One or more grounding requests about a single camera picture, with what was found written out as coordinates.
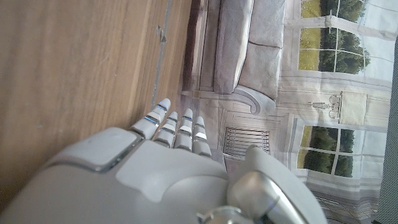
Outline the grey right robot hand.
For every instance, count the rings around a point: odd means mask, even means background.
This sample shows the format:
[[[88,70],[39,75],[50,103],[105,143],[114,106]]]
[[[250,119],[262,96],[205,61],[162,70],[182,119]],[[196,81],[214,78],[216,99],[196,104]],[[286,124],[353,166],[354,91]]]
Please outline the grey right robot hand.
[[[325,223],[308,187],[251,145],[228,174],[204,120],[160,101],[130,129],[108,128],[51,158],[2,223]]]

